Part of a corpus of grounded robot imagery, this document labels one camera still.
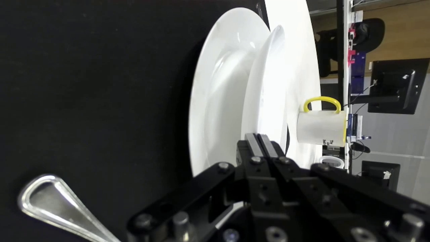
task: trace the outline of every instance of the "white mug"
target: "white mug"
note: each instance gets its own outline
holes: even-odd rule
[[[329,103],[335,111],[309,111],[314,101]],[[303,112],[296,119],[296,140],[306,145],[343,147],[346,142],[346,115],[341,112],[337,100],[314,97],[303,104]]]

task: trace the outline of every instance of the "black background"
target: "black background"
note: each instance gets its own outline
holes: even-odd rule
[[[190,178],[198,46],[223,13],[256,3],[0,2],[0,241],[81,241],[18,212],[38,174],[126,241],[131,214]]]

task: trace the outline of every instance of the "silver utensil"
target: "silver utensil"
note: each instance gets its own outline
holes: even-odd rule
[[[71,189],[53,175],[29,182],[17,197],[20,210],[41,222],[92,242],[119,242],[79,201]]]

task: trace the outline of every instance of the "stacked plates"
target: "stacked plates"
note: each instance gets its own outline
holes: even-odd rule
[[[282,26],[270,33],[261,19],[245,9],[231,10],[213,25],[200,53],[190,95],[188,139],[193,175],[217,162],[235,165],[236,143],[244,134],[264,134],[284,150],[290,130],[290,146],[296,150],[291,128],[295,130],[300,108],[295,107],[296,96],[303,92],[288,87],[299,83],[304,89],[318,83],[287,80],[294,69],[287,67],[288,58],[294,58],[287,45]],[[298,165],[296,159],[313,162],[321,157],[318,147],[304,147],[311,158],[291,158]]]

